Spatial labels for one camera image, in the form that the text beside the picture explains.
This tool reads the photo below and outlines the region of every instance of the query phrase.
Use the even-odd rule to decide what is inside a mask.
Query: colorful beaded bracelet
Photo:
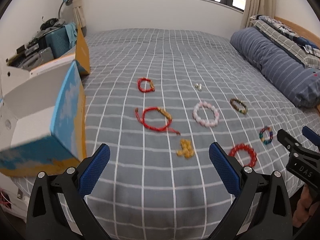
[[[263,133],[268,130],[269,132],[269,139],[268,140],[265,140],[264,137],[263,137]],[[272,139],[273,139],[273,132],[272,132],[272,129],[269,127],[269,126],[265,126],[259,133],[259,138],[261,140],[261,142],[264,144],[264,145],[267,145],[269,143],[272,142]]]
[[[210,109],[213,112],[214,117],[215,117],[214,120],[206,121],[204,119],[201,119],[201,117],[198,116],[199,108],[202,106]],[[207,103],[206,101],[204,101],[204,102],[200,101],[198,104],[195,105],[195,107],[193,108],[192,116],[193,116],[193,119],[195,119],[197,123],[199,123],[202,126],[205,126],[207,128],[217,126],[218,122],[219,122],[219,117],[220,117],[218,110],[213,105]]]
[[[234,102],[237,102],[239,105],[243,106],[244,110],[242,110],[242,109],[239,110],[238,106],[236,106],[236,104]],[[246,114],[248,112],[247,106],[242,101],[240,101],[238,98],[230,99],[230,104],[236,111],[240,112],[241,114]]]
[[[248,165],[246,166],[250,166],[251,168],[253,168],[255,165],[256,165],[256,161],[258,160],[257,159],[257,154],[256,152],[254,151],[253,148],[251,148],[249,145],[245,145],[244,143],[241,143],[241,144],[237,144],[236,146],[234,146],[231,151],[229,152],[229,156],[232,156],[234,157],[236,155],[236,152],[237,151],[240,151],[240,150],[244,150],[244,151],[247,151],[248,154],[250,155],[250,158],[251,158],[251,161]]]

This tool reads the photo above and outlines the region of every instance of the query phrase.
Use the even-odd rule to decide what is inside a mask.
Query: red string bracelet
[[[150,126],[150,125],[146,124],[146,122],[144,120],[146,113],[149,112],[149,111],[154,111],[154,110],[157,110],[159,113],[161,113],[162,115],[164,115],[168,119],[168,122],[167,122],[167,124],[165,126],[157,128],[157,127],[153,127],[153,126]],[[156,107],[156,106],[148,107],[148,108],[143,110],[142,118],[140,118],[138,111],[139,111],[138,108],[136,108],[135,112],[136,112],[137,120],[139,121],[139,123],[142,123],[142,125],[145,128],[147,128],[149,130],[152,130],[152,131],[156,131],[156,132],[164,132],[164,131],[168,130],[169,132],[174,132],[177,135],[180,135],[179,131],[176,131],[175,129],[169,127],[170,124],[172,123],[172,117],[171,117],[171,114],[169,114],[164,109],[162,109],[160,107]]]
[[[142,89],[141,88],[141,82],[142,81],[146,81],[146,82],[149,82],[150,83],[150,89]],[[153,85],[153,82],[151,79],[148,79],[148,78],[139,78],[138,79],[138,89],[140,92],[142,93],[148,93],[148,92],[152,92],[152,91],[155,91],[155,86]]]
[[[248,152],[248,154],[250,155],[251,161],[246,166],[250,166],[251,168],[253,168],[256,165],[257,154],[254,151],[254,149],[252,149],[249,145],[245,145],[244,143],[237,144],[231,149],[231,151],[229,152],[229,156],[234,157],[236,155],[236,152],[240,150],[245,150]]]

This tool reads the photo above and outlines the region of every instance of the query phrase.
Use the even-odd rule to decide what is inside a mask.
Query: bed
[[[83,79],[87,154],[106,143],[111,159],[85,200],[112,238],[208,237],[234,200],[209,160],[214,141],[227,153],[235,144],[249,144],[257,152],[256,172],[280,171],[290,196],[301,187],[302,182],[285,170],[288,152],[276,140],[276,132],[287,130],[304,147],[316,150],[301,129],[307,125],[319,132],[318,112],[296,108],[227,39],[196,31],[125,29],[89,35],[87,43],[92,68]],[[155,91],[141,93],[140,77],[150,78]],[[196,83],[202,84],[202,91]],[[231,107],[234,97],[246,103],[246,115]],[[218,126],[205,128],[192,118],[199,100],[219,110]],[[146,130],[135,108],[141,113],[148,106],[165,107],[173,118],[171,127],[181,135]],[[208,110],[199,115],[212,118]],[[146,121],[158,127],[165,118],[151,112]],[[275,137],[268,145],[259,139],[266,125]],[[194,157],[176,155],[181,138],[192,141]],[[242,165],[250,161],[243,152],[236,158]],[[14,181],[30,195],[34,178]],[[63,197],[61,203],[73,221]],[[252,216],[251,210],[245,223]]]

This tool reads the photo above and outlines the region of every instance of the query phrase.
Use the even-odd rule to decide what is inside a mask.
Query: blue lamp
[[[72,1],[73,0],[63,0],[62,1],[60,8],[59,8],[59,12],[58,12],[58,19],[60,19],[60,11],[61,11],[62,5],[65,4],[66,6],[69,6],[72,4]]]

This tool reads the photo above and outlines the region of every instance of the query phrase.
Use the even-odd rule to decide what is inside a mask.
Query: blue gripper pad
[[[309,127],[304,126],[302,128],[302,134],[306,137],[309,141],[311,141],[315,146],[320,147],[320,136],[317,135],[313,130]]]
[[[212,143],[209,147],[209,158],[229,194],[233,194],[237,198],[241,191],[240,178],[227,159],[234,157],[229,157],[223,150],[223,152],[221,150],[222,149],[219,149],[215,143]]]
[[[104,145],[79,179],[78,192],[82,198],[91,194],[109,160],[110,148],[108,145]]]

